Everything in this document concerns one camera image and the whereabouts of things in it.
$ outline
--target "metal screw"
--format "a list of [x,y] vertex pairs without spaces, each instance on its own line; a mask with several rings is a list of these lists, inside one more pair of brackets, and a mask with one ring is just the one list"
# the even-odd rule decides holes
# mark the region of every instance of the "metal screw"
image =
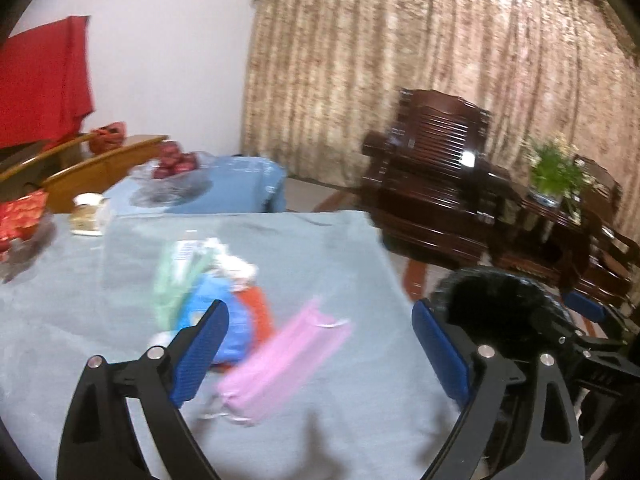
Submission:
[[487,359],[490,359],[495,355],[495,350],[491,348],[489,345],[480,345],[478,347],[478,353],[482,357],[486,357]]
[[149,359],[159,359],[164,355],[164,348],[161,346],[152,346],[146,351],[146,356]]
[[545,366],[553,366],[554,364],[556,364],[556,360],[552,355],[549,354],[542,354],[540,356],[540,362]]
[[97,368],[102,364],[102,358],[99,355],[94,355],[93,357],[89,357],[89,360],[86,362],[86,365],[89,368]]

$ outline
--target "table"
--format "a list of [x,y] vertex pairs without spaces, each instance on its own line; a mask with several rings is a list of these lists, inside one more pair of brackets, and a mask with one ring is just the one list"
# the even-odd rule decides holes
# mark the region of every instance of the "table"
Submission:
[[[596,191],[585,190],[576,203],[581,212],[578,223],[561,208],[549,208],[534,200],[527,186],[512,183],[511,188],[520,197],[520,209],[514,224],[503,228],[502,239],[494,244],[494,265],[524,272],[552,286],[568,286],[576,278],[575,269],[581,268],[590,254],[593,230],[611,225],[610,204]],[[531,215],[542,221],[528,232],[525,222]]]
[[257,156],[219,156],[209,170],[212,186],[202,195],[174,206],[138,207],[130,199],[139,189],[125,177],[103,193],[117,216],[139,214],[275,213],[286,210],[284,179],[275,162]]
[[[203,421],[217,377],[182,416],[223,480],[415,479],[457,410],[411,326],[378,231],[359,211],[118,217],[104,238],[74,237],[56,215],[53,244],[0,286],[0,417],[43,480],[53,480],[68,404],[92,354],[137,359],[158,329],[148,295],[166,240],[217,236],[258,265],[276,326],[310,297],[353,335],[276,415],[252,428]],[[151,473],[167,478],[139,403],[132,423]]]

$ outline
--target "patterned curtain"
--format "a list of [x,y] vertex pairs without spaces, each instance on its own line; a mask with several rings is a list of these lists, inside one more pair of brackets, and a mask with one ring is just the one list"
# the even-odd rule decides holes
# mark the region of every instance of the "patterned curtain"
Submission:
[[640,239],[640,72],[605,0],[258,0],[244,152],[357,186],[367,131],[400,88],[436,89],[493,114],[488,158],[526,179],[522,141],[562,131],[624,190]]

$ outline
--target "red gift box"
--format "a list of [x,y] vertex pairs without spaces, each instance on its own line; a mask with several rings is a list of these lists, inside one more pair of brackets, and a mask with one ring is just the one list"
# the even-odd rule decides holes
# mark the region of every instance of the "red gift box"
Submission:
[[100,155],[123,145],[127,125],[123,122],[111,123],[91,131],[96,135],[89,141],[89,149],[94,155]]
[[14,238],[28,240],[36,231],[47,204],[47,193],[41,189],[0,204],[0,260]]

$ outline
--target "blue gripper pad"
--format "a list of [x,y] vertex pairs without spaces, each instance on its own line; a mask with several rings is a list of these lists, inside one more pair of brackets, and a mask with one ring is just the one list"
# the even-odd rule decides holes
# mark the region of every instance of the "blue gripper pad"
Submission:
[[604,308],[600,304],[574,290],[563,294],[562,302],[565,307],[581,314],[594,323],[603,322],[605,319]]
[[174,367],[174,387],[169,398],[176,408],[196,396],[228,326],[229,311],[225,303],[219,303],[209,317],[205,314],[195,327],[184,329],[200,331]]
[[445,393],[460,407],[469,400],[469,380],[466,363],[431,314],[426,300],[417,301],[411,314],[415,335]]

